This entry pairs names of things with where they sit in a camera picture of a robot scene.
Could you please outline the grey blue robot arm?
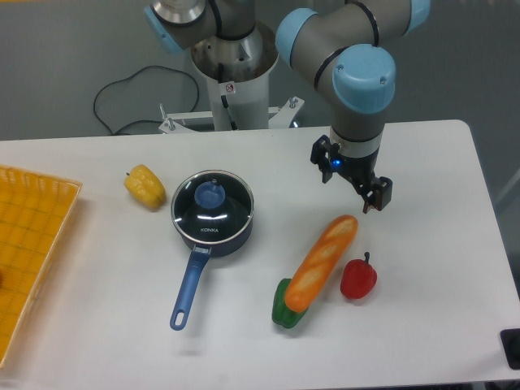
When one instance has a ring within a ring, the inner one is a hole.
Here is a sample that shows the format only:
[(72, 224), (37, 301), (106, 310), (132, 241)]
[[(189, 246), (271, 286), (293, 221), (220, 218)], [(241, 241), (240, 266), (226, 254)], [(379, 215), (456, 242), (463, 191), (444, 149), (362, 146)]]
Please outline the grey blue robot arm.
[(323, 181), (347, 180), (366, 210), (382, 210), (392, 181), (375, 174), (396, 65), (386, 40), (404, 36), (429, 16), (428, 1), (347, 1), (320, 15), (291, 11), (276, 30), (257, 20), (252, 1), (152, 1), (145, 16), (164, 48), (188, 51), (206, 78), (218, 131), (264, 129), (268, 76), (286, 62), (330, 105), (330, 132), (310, 160)]

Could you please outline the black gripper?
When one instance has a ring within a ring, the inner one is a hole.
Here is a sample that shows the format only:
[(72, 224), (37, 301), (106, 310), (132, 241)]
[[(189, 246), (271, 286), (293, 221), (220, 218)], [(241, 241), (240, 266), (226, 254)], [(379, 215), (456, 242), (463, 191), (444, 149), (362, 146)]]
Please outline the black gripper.
[(392, 180), (388, 177), (376, 177), (375, 164), (379, 151), (361, 158), (346, 157), (333, 146), (328, 136), (322, 135), (313, 145), (310, 161), (318, 166), (322, 182), (326, 184), (333, 173), (347, 180), (362, 197), (362, 212), (383, 210), (392, 200)]

